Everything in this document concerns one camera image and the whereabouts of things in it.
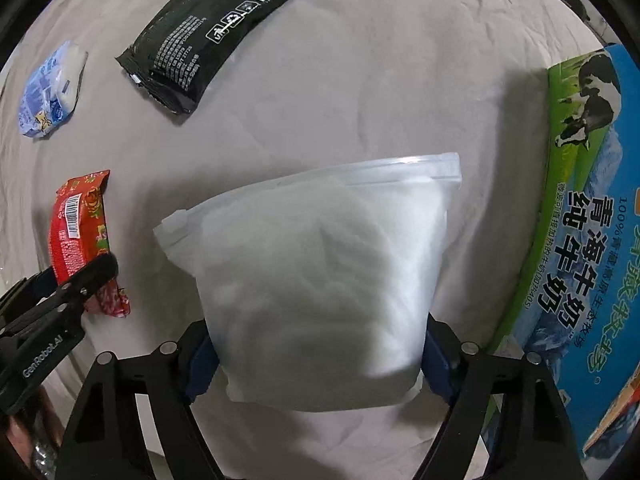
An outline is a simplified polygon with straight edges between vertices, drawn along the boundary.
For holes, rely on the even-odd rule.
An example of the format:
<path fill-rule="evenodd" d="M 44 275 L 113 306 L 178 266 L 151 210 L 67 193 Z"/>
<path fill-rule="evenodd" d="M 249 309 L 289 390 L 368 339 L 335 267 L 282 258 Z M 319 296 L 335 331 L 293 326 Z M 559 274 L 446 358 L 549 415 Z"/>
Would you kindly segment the blue tissue pack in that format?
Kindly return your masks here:
<path fill-rule="evenodd" d="M 87 58 L 86 50 L 67 40 L 32 72 L 17 112 L 23 136 L 48 136 L 73 114 Z"/>

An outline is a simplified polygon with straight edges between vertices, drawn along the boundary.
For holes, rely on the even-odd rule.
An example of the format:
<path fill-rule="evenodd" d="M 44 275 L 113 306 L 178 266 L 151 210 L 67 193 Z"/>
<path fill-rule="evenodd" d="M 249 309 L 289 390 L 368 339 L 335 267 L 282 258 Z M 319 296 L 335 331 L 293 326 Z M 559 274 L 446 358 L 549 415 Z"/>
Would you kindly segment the white zip bag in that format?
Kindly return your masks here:
<path fill-rule="evenodd" d="M 330 412 L 412 399 L 461 180 L 454 153 L 369 160 L 163 219 L 155 238 L 195 280 L 230 400 Z"/>

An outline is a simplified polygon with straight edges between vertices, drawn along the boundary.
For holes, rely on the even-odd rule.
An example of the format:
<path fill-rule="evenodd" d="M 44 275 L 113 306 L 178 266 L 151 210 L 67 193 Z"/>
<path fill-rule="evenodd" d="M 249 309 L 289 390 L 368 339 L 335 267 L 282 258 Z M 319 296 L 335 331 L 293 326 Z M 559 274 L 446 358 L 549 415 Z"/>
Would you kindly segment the black snack packet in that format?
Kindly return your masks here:
<path fill-rule="evenodd" d="M 137 86 L 189 115 L 241 41 L 288 0 L 169 0 L 116 58 Z"/>

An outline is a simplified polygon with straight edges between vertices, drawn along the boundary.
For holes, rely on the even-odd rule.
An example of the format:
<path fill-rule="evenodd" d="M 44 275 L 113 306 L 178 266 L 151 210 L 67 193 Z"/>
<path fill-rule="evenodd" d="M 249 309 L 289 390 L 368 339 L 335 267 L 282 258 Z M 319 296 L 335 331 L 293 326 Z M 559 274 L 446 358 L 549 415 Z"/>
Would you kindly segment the red candy packet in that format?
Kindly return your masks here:
<path fill-rule="evenodd" d="M 67 180 L 52 208 L 48 249 L 56 280 L 62 285 L 97 256 L 110 251 L 103 193 L 110 170 Z"/>

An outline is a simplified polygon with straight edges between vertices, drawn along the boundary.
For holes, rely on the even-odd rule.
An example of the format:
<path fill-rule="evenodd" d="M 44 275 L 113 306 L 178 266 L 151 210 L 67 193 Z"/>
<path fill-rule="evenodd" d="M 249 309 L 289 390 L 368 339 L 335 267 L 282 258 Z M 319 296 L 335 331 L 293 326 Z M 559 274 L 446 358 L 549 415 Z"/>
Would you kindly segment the cardboard milk box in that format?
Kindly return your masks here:
<path fill-rule="evenodd" d="M 490 351 L 541 356 L 584 479 L 639 432 L 639 70 L 619 44 L 548 70 L 544 192 Z"/>

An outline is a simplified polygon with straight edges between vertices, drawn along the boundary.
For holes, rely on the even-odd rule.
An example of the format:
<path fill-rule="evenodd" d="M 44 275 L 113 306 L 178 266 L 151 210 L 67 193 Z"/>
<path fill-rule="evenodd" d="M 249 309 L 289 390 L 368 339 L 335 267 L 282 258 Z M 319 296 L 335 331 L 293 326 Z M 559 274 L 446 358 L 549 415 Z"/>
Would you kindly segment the grey bed sheet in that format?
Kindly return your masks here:
<path fill-rule="evenodd" d="M 88 315 L 46 383 L 61 418 L 94 357 L 140 356 L 202 315 L 154 228 L 253 182 L 362 160 L 456 152 L 463 180 L 432 312 L 487 342 L 536 226 L 548 67 L 599 40 L 561 0 L 288 0 L 234 51 L 187 118 L 137 89 L 116 58 L 169 0 L 53 0 L 1 76 L 1 272 L 45 268 L 55 192 L 108 169 L 108 239 L 126 318 Z M 73 114 L 18 130 L 27 79 L 63 42 L 88 52 Z"/>

